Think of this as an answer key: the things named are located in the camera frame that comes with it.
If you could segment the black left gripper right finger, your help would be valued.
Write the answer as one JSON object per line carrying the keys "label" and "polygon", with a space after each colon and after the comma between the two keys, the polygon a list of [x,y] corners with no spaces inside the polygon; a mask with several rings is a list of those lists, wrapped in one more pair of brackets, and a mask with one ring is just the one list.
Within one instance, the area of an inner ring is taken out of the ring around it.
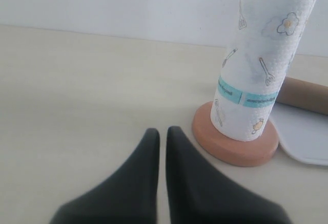
{"label": "black left gripper right finger", "polygon": [[178,126],[168,128],[166,184],[171,223],[291,223],[280,205],[215,169]]}

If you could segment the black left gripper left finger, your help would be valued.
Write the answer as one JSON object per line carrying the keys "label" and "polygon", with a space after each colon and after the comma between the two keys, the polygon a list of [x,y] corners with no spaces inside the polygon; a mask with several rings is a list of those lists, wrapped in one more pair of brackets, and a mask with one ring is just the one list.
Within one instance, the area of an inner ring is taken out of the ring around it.
{"label": "black left gripper left finger", "polygon": [[160,136],[146,129],[129,158],[101,184],[62,205],[51,223],[157,223]]}

